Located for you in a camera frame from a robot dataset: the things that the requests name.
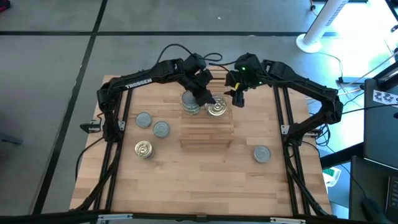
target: table leg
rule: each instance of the table leg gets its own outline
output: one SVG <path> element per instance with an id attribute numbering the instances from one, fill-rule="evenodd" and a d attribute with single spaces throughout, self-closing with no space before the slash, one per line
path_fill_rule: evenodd
<path id="1" fill-rule="evenodd" d="M 352 156 L 363 157 L 363 142 L 322 157 L 320 159 L 322 169 L 327 169 L 329 167 L 348 162 L 351 160 Z"/>

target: tin can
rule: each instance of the tin can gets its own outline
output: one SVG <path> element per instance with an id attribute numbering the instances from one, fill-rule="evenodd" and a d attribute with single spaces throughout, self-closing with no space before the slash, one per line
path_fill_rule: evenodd
<path id="1" fill-rule="evenodd" d="M 271 152 L 267 146 L 256 146 L 253 156 L 257 162 L 266 163 L 271 159 Z"/>
<path id="2" fill-rule="evenodd" d="M 136 124 L 140 128 L 148 128 L 152 124 L 152 116 L 149 113 L 141 112 L 137 115 Z"/>
<path id="3" fill-rule="evenodd" d="M 136 144 L 136 153 L 143 159 L 150 159 L 154 156 L 154 149 L 148 141 L 141 141 Z"/>
<path id="4" fill-rule="evenodd" d="M 192 92 L 186 91 L 182 94 L 182 108 L 189 115 L 196 115 L 200 112 L 200 106 L 198 105 L 195 97 L 192 95 Z"/>
<path id="5" fill-rule="evenodd" d="M 210 116 L 223 115 L 223 113 L 225 113 L 227 109 L 227 105 L 224 98 L 220 96 L 213 96 L 213 99 L 216 101 L 215 104 L 205 103 L 206 113 Z"/>
<path id="6" fill-rule="evenodd" d="M 166 121 L 158 121 L 154 125 L 154 134 L 158 138 L 166 138 L 170 133 L 170 126 Z"/>

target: wooden table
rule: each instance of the wooden table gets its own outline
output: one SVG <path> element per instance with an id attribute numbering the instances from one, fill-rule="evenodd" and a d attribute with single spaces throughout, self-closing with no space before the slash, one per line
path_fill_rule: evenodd
<path id="1" fill-rule="evenodd" d="M 225 76 L 224 71 L 214 67 L 211 72 L 215 77 Z M 104 82 L 112 77 L 105 76 Z M 182 148 L 178 134 L 183 113 L 183 92 L 184 89 L 177 83 L 155 83 L 133 90 L 111 210 L 129 213 L 291 216 L 273 89 L 261 86 L 250 90 L 245 93 L 244 108 L 231 107 L 234 139 L 229 148 L 224 150 Z M 282 90 L 280 95 L 285 111 Z M 305 96 L 293 90 L 289 90 L 289 96 L 295 122 L 308 118 Z M 159 139 L 153 135 L 152 126 L 139 128 L 135 118 L 143 111 L 152 115 L 152 126 L 157 121 L 168 122 L 171 126 L 170 135 Z M 101 135 L 90 134 L 87 145 Z M 134 146 L 142 140 L 151 142 L 154 147 L 155 156 L 151 160 L 143 160 L 135 153 Z M 315 144 L 313 139 L 305 140 Z M 271 150 L 272 157 L 267 164 L 259 164 L 253 159 L 253 149 L 260 144 Z M 84 154 L 71 208 L 79 206 L 96 185 L 105 147 L 106 143 L 102 141 Z M 318 152 L 306 144 L 299 149 L 306 185 L 322 208 L 330 213 Z M 297 186 L 295 189 L 299 212 L 303 213 L 300 191 Z M 107 192 L 108 186 L 104 188 L 100 208 L 104 208 Z"/>

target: gray floor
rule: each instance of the gray floor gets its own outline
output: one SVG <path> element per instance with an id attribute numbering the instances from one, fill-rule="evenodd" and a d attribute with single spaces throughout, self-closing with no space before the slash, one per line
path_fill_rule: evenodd
<path id="1" fill-rule="evenodd" d="M 0 31 L 91 31 L 101 1 L 41 0 L 33 3 L 15 0 L 12 3 L 12 9 L 0 13 Z M 309 1 L 296 0 L 109 0 L 99 29 L 305 32 L 315 19 L 308 12 L 308 8 Z M 353 12 L 358 16 L 349 19 Z M 330 32 L 339 32 L 343 38 L 322 39 L 322 52 L 339 57 L 343 62 L 345 75 L 360 76 L 390 55 L 381 33 L 363 35 L 361 38 L 347 36 L 355 36 L 360 32 L 375 33 L 384 29 L 384 26 L 377 26 L 369 21 L 370 15 L 375 13 L 386 18 L 385 24 L 393 23 L 387 16 L 390 12 L 383 4 L 375 1 L 369 4 L 349 4 L 329 29 Z M 357 26 L 350 31 L 347 24 Z M 0 142 L 0 215 L 30 212 L 88 39 L 88 36 L 0 35 L 0 132 L 13 134 L 24 140 L 19 147 Z M 305 77 L 337 88 L 334 80 L 341 75 L 337 60 L 322 54 L 304 54 L 296 48 L 294 40 L 295 37 L 97 37 L 44 212 L 61 212 L 69 208 L 74 186 L 75 161 L 87 138 L 79 124 L 92 118 L 96 104 L 95 91 L 100 87 L 104 75 L 124 75 L 151 67 L 163 47 L 170 43 L 179 43 L 199 54 L 219 52 L 224 55 L 224 62 L 232 61 L 246 52 L 257 54 L 259 58 L 280 60 Z M 171 48 L 164 54 L 164 58 L 186 56 L 178 48 Z M 346 101 L 349 98 L 344 96 L 341 100 Z M 356 101 L 361 105 L 363 99 L 359 97 Z M 316 111 L 318 107 L 318 103 L 309 105 L 310 111 Z M 356 108 L 359 106 L 350 103 L 345 110 Z M 338 151 L 362 141 L 363 117 L 360 114 L 347 115 L 341 123 L 331 126 L 332 149 Z M 349 134 L 341 132 L 342 126 L 349 127 Z M 327 150 L 321 151 L 321 154 L 330 153 Z M 344 170 L 337 185 L 329 189 L 329 198 L 332 202 L 347 207 L 348 190 L 349 174 Z"/>

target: stacked cans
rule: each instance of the stacked cans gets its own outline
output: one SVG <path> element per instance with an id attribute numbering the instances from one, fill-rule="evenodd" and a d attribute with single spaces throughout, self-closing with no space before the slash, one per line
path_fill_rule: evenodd
<path id="1" fill-rule="evenodd" d="M 183 93 L 182 107 L 189 115 L 196 115 L 200 112 L 200 106 L 197 104 L 195 97 L 190 91 Z"/>
<path id="2" fill-rule="evenodd" d="M 213 99 L 216 101 L 215 104 L 206 103 L 205 111 L 210 116 L 221 116 L 225 113 L 227 109 L 227 105 L 225 100 L 220 96 L 213 96 Z"/>
<path id="3" fill-rule="evenodd" d="M 210 116 L 221 116 L 227 109 L 226 102 L 220 96 L 213 96 L 213 99 L 216 103 L 206 103 L 205 111 Z M 182 95 L 182 107 L 189 115 L 196 115 L 200 112 L 200 106 L 190 91 L 186 91 Z"/>

